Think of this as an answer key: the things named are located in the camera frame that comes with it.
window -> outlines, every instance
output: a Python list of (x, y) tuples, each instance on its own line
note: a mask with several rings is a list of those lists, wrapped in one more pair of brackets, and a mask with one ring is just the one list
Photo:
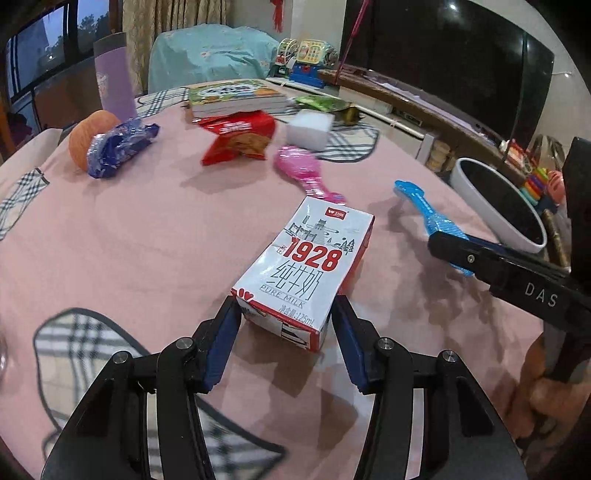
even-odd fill
[(109, 31), (109, 0), (79, 0), (78, 48), (85, 52)]
[(7, 42), (11, 102), (91, 57), (94, 42), (109, 33), (109, 0), (67, 0), (25, 26)]
[(64, 63), (63, 24), (64, 7), (60, 7), (8, 41), (7, 73), (11, 97)]

book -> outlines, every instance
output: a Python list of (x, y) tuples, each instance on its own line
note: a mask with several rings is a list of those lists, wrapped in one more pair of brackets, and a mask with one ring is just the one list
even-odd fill
[(189, 107), (197, 118), (257, 110), (278, 113), (287, 106), (286, 95), (257, 79), (230, 80), (189, 89)]

black robotic claw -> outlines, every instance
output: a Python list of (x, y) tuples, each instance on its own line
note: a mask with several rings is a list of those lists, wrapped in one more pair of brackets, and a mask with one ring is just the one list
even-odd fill
[(456, 353), (409, 353), (357, 318), (345, 296), (331, 314), (349, 378), (361, 393), (375, 393), (356, 480), (405, 478), (414, 388), (424, 389), (418, 479), (527, 478), (502, 420)]
[[(462, 360), (409, 353), (358, 319), (344, 296), (332, 319), (351, 381), (375, 394), (356, 479), (402, 480), (408, 462), (413, 389), (425, 391), (421, 479), (525, 480), (501, 419)], [(158, 394), (158, 438), (166, 480), (213, 479), (195, 393), (222, 377), (241, 311), (228, 297), (212, 320), (161, 353), (117, 352), (76, 407), (41, 480), (149, 480), (146, 397)]]
[(194, 395), (220, 381), (241, 318), (227, 297), (214, 319), (161, 353), (114, 354), (62, 430), (41, 479), (149, 480), (146, 398), (156, 392), (166, 479), (213, 479)]

blue snack wrapper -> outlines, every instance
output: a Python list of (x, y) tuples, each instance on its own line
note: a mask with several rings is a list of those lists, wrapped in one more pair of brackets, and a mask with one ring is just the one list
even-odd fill
[(142, 125), (139, 118), (132, 118), (105, 134), (95, 135), (88, 154), (88, 175), (96, 179), (114, 177), (117, 169), (152, 143), (160, 127)]

white sponge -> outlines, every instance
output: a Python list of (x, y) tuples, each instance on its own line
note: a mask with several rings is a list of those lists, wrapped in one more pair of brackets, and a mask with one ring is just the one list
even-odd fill
[(287, 142), (306, 150), (323, 151), (329, 141), (335, 116), (304, 109), (287, 124)]

